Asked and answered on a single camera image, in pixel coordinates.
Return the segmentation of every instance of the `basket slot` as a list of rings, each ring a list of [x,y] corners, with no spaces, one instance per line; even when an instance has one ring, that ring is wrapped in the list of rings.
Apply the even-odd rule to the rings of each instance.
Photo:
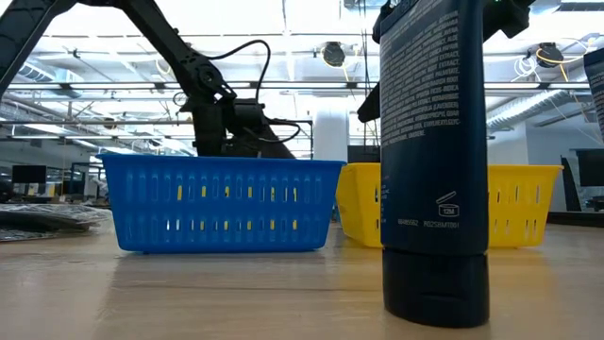
[[[187,188],[187,199],[195,202],[195,177],[189,176],[189,187]]]
[[[211,179],[211,196],[214,199],[218,199],[218,193],[220,192],[220,179],[218,176],[214,176]]]
[[[172,198],[172,195],[170,194],[170,189],[172,188],[171,181],[170,175],[163,177],[163,200],[165,202],[170,202],[170,198]]]
[[[529,221],[525,220],[525,240],[528,240],[529,237],[530,237]]]
[[[177,201],[182,200],[182,185],[183,185],[182,177],[181,176],[176,177],[176,200]]]
[[[141,172],[139,174],[139,202],[145,203],[147,200],[147,176]]]
[[[281,180],[281,188],[283,191],[283,203],[287,203],[288,198],[288,193],[289,193],[289,181],[284,178]]]
[[[264,202],[266,200],[266,178],[261,177],[259,181],[260,186],[260,202]]]
[[[151,235],[150,235],[150,241],[151,244],[154,245],[157,242],[159,242],[159,221],[158,218],[153,215],[153,217],[151,217]]]
[[[237,195],[237,199],[242,199],[242,197],[243,197],[243,178],[241,178],[241,176],[237,177],[237,183],[235,184],[235,193]]]
[[[293,188],[294,203],[298,202],[299,193],[300,193],[300,178],[294,178],[294,188]]]
[[[132,202],[134,196],[134,175],[128,172],[126,175],[126,202]]]
[[[151,201],[157,202],[159,200],[159,179],[157,175],[151,178]]]
[[[271,179],[271,202],[277,202],[277,179]]]
[[[320,177],[314,180],[314,203],[321,204],[321,198],[323,197],[323,181]]]
[[[225,176],[225,198],[230,198],[230,176]]]
[[[281,218],[281,230],[280,230],[281,242],[287,241],[287,236],[289,234],[287,224],[288,224],[287,219],[285,217]]]
[[[304,178],[304,203],[310,204],[310,177]]]
[[[208,196],[208,177],[201,177],[201,197],[205,198]]]

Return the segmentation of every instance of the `table surface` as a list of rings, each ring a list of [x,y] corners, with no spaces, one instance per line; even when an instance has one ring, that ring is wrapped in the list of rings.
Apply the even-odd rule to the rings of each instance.
[[[141,255],[106,231],[0,244],[2,339],[598,339],[604,229],[548,226],[491,250],[491,321],[445,330],[383,309],[381,252],[332,229],[320,251]]]

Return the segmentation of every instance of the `dark blue bottle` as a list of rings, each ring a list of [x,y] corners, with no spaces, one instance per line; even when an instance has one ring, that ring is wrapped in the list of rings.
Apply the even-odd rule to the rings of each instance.
[[[384,301],[432,326],[489,318],[482,9],[403,0],[381,27]]]

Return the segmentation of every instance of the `ceiling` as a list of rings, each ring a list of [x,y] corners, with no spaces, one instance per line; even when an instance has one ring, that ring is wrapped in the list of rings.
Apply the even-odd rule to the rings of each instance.
[[[0,0],[0,9],[8,5]],[[365,70],[372,81],[379,80],[379,46],[371,38],[366,48],[365,65],[361,33],[371,31],[378,15],[376,7],[366,13],[358,8],[348,9],[342,0],[157,0],[167,20],[177,27],[185,42],[207,56],[216,56],[253,39],[266,40],[272,57],[265,80],[268,81],[359,81],[365,80]],[[514,64],[536,49],[538,43],[555,42],[566,57],[580,57],[586,48],[604,46],[601,37],[604,12],[557,12],[560,1],[539,0],[530,18],[530,28],[514,39],[499,32],[484,44],[485,80],[489,82],[535,81],[535,76],[519,76]],[[339,42],[346,53],[343,68],[327,66],[321,50],[327,42]],[[251,46],[241,53],[214,64],[227,81],[256,81],[265,62],[261,45]],[[48,27],[28,62],[44,71],[55,81],[69,79],[82,82],[162,82],[175,81],[169,67],[149,41],[127,17],[114,8],[90,8],[76,5],[60,15]],[[569,72],[582,72],[581,60],[568,64]],[[542,81],[561,81],[561,71],[537,68]],[[17,76],[15,82],[30,82]],[[178,106],[171,97],[176,92],[158,93],[86,91],[84,97],[97,100],[69,99],[50,92],[11,92],[23,100],[38,102],[46,108],[66,114],[68,101],[72,111],[82,111],[80,119],[165,120],[176,119]],[[100,100],[112,95],[124,95],[137,100]],[[251,97],[252,90],[239,90],[239,97]],[[267,105],[266,114],[288,119],[311,119],[319,110],[315,98],[333,97],[334,106],[343,111],[355,111],[365,91],[348,90],[263,90],[260,101]],[[510,101],[513,96],[488,96],[489,110]],[[178,119],[186,120],[187,114]],[[365,126],[351,119],[351,135],[362,143]],[[193,134],[191,126],[131,126],[112,133]],[[99,133],[107,134],[102,128]],[[286,135],[284,128],[277,134]],[[307,136],[288,144],[290,148],[308,150]]]

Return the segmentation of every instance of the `black robotic arm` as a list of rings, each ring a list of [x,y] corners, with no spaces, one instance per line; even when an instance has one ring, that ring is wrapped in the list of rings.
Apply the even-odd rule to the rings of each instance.
[[[153,0],[13,0],[0,18],[0,94],[3,94],[52,20],[81,3],[121,9],[172,67],[188,96],[199,156],[293,158],[254,99],[237,99],[220,71],[180,37]],[[235,136],[228,141],[226,130]]]

